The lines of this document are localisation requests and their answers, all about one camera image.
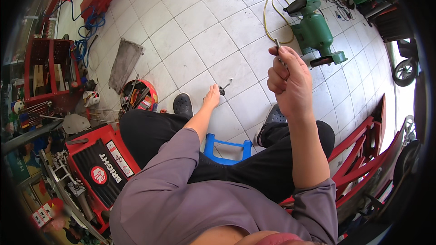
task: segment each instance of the green bench grinder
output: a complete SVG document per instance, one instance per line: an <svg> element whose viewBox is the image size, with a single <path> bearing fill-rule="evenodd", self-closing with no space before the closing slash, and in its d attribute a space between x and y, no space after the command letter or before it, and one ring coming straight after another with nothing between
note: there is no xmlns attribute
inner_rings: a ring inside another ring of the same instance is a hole
<svg viewBox="0 0 436 245"><path fill-rule="evenodd" d="M303 54L315 50L320 52L321 57L310 61L312 67L330 65L332 62L339 64L348 60L343 51L331 52L330 45L333 43L333 36L324 16L315 13L320 6L320 0L296 0L283 9L291 17L303 16L300 23L292 25L291 29Z"/></svg>

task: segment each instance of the left hand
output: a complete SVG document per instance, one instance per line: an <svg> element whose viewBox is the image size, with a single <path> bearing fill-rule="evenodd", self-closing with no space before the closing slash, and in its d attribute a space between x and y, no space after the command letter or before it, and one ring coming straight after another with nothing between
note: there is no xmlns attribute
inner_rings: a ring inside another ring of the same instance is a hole
<svg viewBox="0 0 436 245"><path fill-rule="evenodd" d="M206 94L203 100L203 106L215 109L219 104L219 86L218 84L211 85L209 92Z"/></svg>

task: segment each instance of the person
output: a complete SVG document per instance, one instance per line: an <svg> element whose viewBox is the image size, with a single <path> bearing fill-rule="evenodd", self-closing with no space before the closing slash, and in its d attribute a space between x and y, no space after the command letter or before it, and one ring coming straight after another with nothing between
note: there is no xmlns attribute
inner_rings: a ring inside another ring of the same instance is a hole
<svg viewBox="0 0 436 245"><path fill-rule="evenodd" d="M175 114L132 110L122 117L122 139L144 168L113 205L116 245L336 244L336 187L327 162L334 132L315 121L310 72L298 54L286 46L269 52L276 57L267 83L278 105L256 136L266 149L235 165L200 152L219 103L216 84L194 116L183 93ZM290 215L278 203L291 195Z"/></svg>

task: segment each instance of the right hand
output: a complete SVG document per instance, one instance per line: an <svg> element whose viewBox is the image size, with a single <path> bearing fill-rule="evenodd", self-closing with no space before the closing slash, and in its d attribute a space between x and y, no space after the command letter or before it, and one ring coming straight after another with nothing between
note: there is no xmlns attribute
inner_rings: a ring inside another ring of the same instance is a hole
<svg viewBox="0 0 436 245"><path fill-rule="evenodd" d="M203 99L203 106L208 106L211 109L215 109L219 104L219 86L218 84L211 85L209 92Z"/></svg>
<svg viewBox="0 0 436 245"><path fill-rule="evenodd" d="M268 88L274 92L280 111L288 122L313 116L312 109L312 76L310 71L290 47L281 46L269 49L275 57L272 67L268 70Z"/></svg>

